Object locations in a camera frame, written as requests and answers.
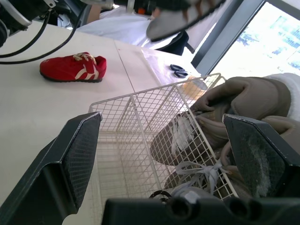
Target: beige sneaker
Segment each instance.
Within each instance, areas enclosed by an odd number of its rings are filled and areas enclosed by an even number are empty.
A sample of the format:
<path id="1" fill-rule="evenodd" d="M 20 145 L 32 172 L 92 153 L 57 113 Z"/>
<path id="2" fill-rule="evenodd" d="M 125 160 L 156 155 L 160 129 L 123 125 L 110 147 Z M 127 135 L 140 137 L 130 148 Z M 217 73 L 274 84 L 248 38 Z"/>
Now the beige sneaker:
<path id="1" fill-rule="evenodd" d="M 261 120 L 266 116 L 287 116 L 291 94 L 280 81 L 258 77 L 234 77 L 200 97 L 191 110 L 213 150 L 222 148 L 228 137 L 224 113 Z M 152 157 L 165 165 L 182 161 L 202 162 L 209 156 L 196 124 L 188 112 L 177 115 L 154 138 Z"/>

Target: table surface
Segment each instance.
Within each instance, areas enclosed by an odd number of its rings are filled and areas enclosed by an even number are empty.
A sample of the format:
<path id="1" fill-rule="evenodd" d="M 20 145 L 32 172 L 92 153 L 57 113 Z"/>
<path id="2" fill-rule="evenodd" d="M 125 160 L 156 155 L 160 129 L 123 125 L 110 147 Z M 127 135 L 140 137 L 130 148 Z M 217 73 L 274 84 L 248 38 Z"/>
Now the table surface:
<path id="1" fill-rule="evenodd" d="M 38 32 L 34 22 L 26 32 L 10 37 L 0 54 L 25 46 Z M 62 43 L 70 31 L 47 26 L 42 37 L 27 51 L 2 61 L 24 60 L 48 52 Z M 184 60 L 177 55 L 154 50 L 147 53 L 171 61 Z M 100 83 L 56 83 L 39 73 L 42 60 L 19 65 L 0 65 L 0 205 L 5 201 L 39 151 L 57 136 L 64 124 L 88 112 L 97 101 L 142 91 L 161 85 L 145 60 L 142 48 L 76 32 L 71 41 L 48 56 L 67 56 L 80 52 L 101 55 L 107 59 L 107 72 Z M 185 69 L 196 73 L 190 63 Z M 77 215 L 64 224 L 90 224 L 89 207 L 83 203 Z"/>

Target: white fabric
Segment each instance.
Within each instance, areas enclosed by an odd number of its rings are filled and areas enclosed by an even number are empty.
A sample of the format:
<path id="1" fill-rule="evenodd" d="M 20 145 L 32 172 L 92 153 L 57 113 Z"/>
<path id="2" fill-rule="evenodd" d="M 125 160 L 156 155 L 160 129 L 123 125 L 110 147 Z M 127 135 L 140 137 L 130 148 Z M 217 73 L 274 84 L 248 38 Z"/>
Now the white fabric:
<path id="1" fill-rule="evenodd" d="M 300 122 L 300 76 L 285 73 L 273 74 L 266 78 L 280 81 L 287 86 L 291 93 L 291 106 L 287 117 Z"/>
<path id="2" fill-rule="evenodd" d="M 176 36 L 157 42 L 151 42 L 146 36 L 146 30 L 151 20 L 150 16 L 126 13 L 125 7 L 100 14 L 100 19 L 84 25 L 77 30 L 97 36 L 112 38 L 128 44 L 158 49 L 168 45 Z"/>

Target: red shoe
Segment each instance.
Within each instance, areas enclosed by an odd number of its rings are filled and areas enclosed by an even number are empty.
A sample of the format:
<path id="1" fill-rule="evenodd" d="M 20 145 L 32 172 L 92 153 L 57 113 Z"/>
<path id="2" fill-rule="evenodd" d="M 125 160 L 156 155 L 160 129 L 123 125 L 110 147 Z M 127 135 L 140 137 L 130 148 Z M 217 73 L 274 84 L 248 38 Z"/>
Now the red shoe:
<path id="1" fill-rule="evenodd" d="M 41 75 L 55 82 L 100 82 L 106 72 L 106 59 L 88 52 L 42 61 Z"/>

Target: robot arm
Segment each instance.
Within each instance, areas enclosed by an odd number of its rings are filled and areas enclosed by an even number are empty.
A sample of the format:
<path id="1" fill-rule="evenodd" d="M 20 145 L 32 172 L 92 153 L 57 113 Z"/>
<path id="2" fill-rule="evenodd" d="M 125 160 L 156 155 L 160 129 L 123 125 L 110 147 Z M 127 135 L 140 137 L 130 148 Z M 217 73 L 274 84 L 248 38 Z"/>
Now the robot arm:
<path id="1" fill-rule="evenodd" d="M 153 10 L 155 7 L 169 10 L 187 8 L 186 0 L 81 0 L 87 4 L 103 6 L 127 6 L 132 11 L 139 7 Z M 20 30 L 26 30 L 37 16 L 45 15 L 55 7 L 55 0 L 0 0 L 0 46 L 7 38 Z"/>

